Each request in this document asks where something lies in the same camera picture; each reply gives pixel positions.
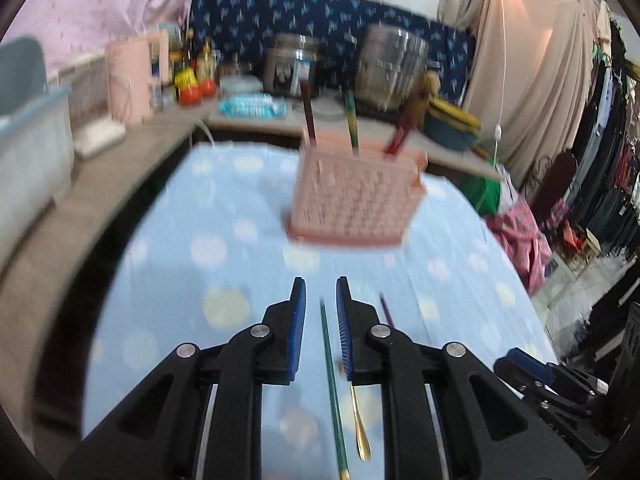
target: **pink basket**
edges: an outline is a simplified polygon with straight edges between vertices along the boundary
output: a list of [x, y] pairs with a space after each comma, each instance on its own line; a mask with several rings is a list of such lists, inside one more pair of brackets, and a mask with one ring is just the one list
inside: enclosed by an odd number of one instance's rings
[[424, 152], [395, 158], [384, 145], [360, 143], [353, 155], [348, 134], [319, 132], [300, 147], [300, 166], [287, 235], [296, 241], [342, 246], [398, 245], [426, 190]]

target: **blue polka dot tablecloth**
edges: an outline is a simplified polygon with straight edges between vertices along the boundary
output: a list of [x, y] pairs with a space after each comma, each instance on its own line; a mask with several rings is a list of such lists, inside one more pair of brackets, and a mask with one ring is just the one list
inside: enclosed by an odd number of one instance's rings
[[[510, 261], [466, 199], [447, 180], [428, 188], [403, 244], [380, 250], [292, 244], [290, 208], [298, 154], [252, 144], [198, 145], [182, 162], [129, 242], [100, 316], [82, 417], [87, 435], [145, 375], [183, 342], [227, 342], [306, 281], [300, 370], [291, 386], [265, 386], [262, 475], [335, 479], [337, 466], [322, 346], [324, 298], [336, 360], [335, 282], [355, 300], [382, 292], [399, 330], [441, 348], [464, 343], [489, 368], [513, 347], [556, 362]], [[338, 395], [351, 475], [382, 480], [380, 387], [358, 387], [372, 459], [358, 458], [348, 383]]]

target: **white tile floor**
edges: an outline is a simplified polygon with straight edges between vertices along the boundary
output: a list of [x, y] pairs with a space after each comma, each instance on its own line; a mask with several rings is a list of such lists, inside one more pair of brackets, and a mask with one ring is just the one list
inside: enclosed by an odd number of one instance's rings
[[[550, 307], [546, 306], [544, 294], [539, 292], [532, 298], [538, 319], [545, 325], [558, 359], [569, 354], [576, 344], [574, 334], [583, 320], [589, 318], [593, 305], [631, 265], [618, 258], [600, 258]], [[553, 286], [558, 286], [557, 278], [545, 284], [546, 288]]]

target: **stainless steel pot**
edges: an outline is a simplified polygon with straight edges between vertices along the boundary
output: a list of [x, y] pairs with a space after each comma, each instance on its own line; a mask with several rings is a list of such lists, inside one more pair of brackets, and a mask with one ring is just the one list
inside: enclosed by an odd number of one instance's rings
[[271, 94], [297, 97], [300, 79], [306, 77], [311, 97], [318, 95], [318, 72], [323, 61], [318, 38], [297, 34], [278, 34], [267, 51], [262, 82]]
[[370, 25], [360, 45], [354, 95], [380, 112], [396, 111], [424, 73], [429, 45], [403, 28]]

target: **dark blue patterned fabric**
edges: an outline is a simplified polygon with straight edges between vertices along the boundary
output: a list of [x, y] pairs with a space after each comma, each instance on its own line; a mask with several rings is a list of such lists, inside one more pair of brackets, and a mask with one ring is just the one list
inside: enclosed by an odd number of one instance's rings
[[344, 84], [353, 74], [356, 47], [345, 33], [362, 38], [367, 25], [397, 25], [429, 43], [430, 59], [440, 63], [441, 97], [456, 102], [471, 67], [476, 42], [466, 32], [413, 12], [369, 0], [193, 0], [191, 27], [200, 47], [209, 36], [226, 58], [257, 62], [280, 32], [320, 38], [327, 86]]

